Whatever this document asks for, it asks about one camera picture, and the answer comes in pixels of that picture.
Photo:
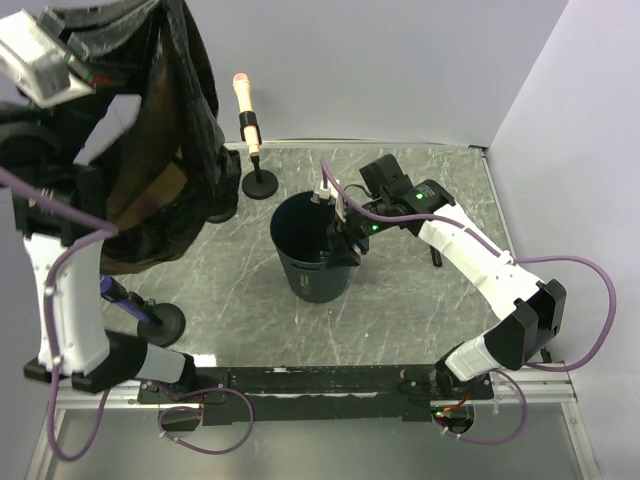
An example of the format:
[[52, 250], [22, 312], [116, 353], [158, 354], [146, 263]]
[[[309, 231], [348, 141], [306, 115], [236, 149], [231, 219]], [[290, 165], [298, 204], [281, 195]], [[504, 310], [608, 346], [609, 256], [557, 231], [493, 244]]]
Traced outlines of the dark blue trash bin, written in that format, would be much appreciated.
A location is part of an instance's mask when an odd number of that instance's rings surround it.
[[284, 200], [270, 221], [270, 236], [292, 292], [313, 304], [337, 299], [359, 264], [332, 246], [334, 207], [304, 191]]

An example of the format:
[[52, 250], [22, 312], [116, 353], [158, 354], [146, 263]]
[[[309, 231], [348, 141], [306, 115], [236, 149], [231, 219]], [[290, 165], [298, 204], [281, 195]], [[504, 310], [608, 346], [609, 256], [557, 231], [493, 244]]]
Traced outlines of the black plastic trash bag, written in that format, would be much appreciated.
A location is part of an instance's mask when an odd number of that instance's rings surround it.
[[133, 123], [92, 161], [117, 228], [100, 267], [133, 274], [181, 258], [214, 205], [238, 205], [241, 161], [225, 146], [206, 47], [184, 1], [145, 6], [145, 67]]

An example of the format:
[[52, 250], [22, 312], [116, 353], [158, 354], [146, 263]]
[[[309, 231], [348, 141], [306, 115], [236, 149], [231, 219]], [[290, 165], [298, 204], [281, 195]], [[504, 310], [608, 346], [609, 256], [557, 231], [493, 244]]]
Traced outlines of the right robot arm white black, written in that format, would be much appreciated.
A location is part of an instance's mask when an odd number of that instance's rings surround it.
[[495, 314], [494, 326], [437, 361], [433, 380], [441, 394], [458, 398], [491, 370], [519, 370], [559, 333], [565, 288], [518, 265], [438, 182], [412, 183], [396, 158], [387, 154], [361, 168], [374, 198], [359, 205], [326, 163], [321, 169], [323, 178], [314, 196], [335, 207], [332, 236], [339, 243], [330, 255], [333, 262], [356, 263], [367, 252], [371, 236], [397, 226], [426, 243], [433, 258], [447, 259]]

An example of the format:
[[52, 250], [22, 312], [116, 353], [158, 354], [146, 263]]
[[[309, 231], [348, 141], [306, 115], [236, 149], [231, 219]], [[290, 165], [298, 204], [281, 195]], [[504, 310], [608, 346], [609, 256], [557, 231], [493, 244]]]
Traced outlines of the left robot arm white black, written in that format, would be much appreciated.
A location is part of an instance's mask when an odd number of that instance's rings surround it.
[[198, 386], [190, 355], [102, 320], [101, 249], [117, 230], [101, 173], [76, 158], [131, 80], [92, 73], [27, 11], [1, 21], [1, 69], [26, 98], [1, 106], [1, 184], [13, 196], [40, 315], [40, 350], [25, 376], [52, 386], [66, 378], [87, 393], [149, 380], [172, 400], [189, 400]]

